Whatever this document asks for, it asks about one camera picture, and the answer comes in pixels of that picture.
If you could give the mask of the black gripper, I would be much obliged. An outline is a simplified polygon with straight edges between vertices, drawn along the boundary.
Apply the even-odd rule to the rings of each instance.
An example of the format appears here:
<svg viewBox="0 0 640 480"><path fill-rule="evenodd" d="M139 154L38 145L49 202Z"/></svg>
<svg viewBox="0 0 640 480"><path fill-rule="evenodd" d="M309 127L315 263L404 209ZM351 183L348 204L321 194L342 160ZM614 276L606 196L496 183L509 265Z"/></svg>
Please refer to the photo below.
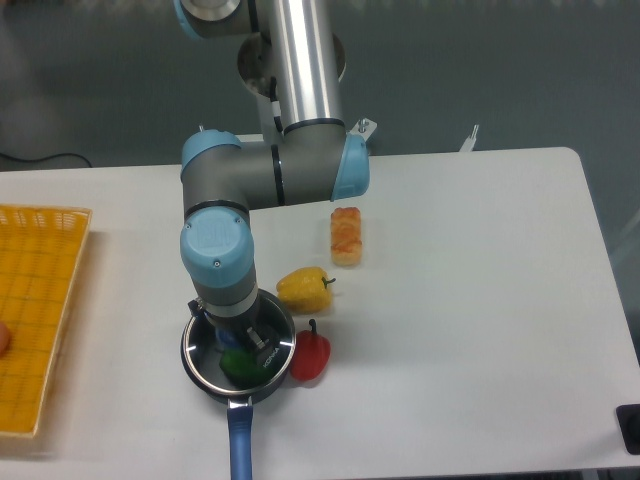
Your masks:
<svg viewBox="0 0 640 480"><path fill-rule="evenodd" d="M187 303L192 316L204 314L200 298ZM222 350L245 350L253 356L270 354L270 337L263 329L256 329L258 307L251 307L246 312L232 317L209 314L209 321L215 328L216 341Z"/></svg>

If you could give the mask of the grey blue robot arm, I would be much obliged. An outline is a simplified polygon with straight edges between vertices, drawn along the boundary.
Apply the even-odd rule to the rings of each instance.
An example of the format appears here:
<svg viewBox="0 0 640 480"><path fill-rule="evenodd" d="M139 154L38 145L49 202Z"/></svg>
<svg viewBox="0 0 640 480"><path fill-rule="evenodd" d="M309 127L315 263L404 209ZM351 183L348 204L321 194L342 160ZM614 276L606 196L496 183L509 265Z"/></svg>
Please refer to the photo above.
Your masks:
<svg viewBox="0 0 640 480"><path fill-rule="evenodd" d="M249 214L253 210L362 195L369 159L347 131L328 7L323 1L178 1L194 36L250 32L266 43L274 134L244 145L203 130L182 150L180 253L205 318L254 356L277 346L259 317Z"/></svg>

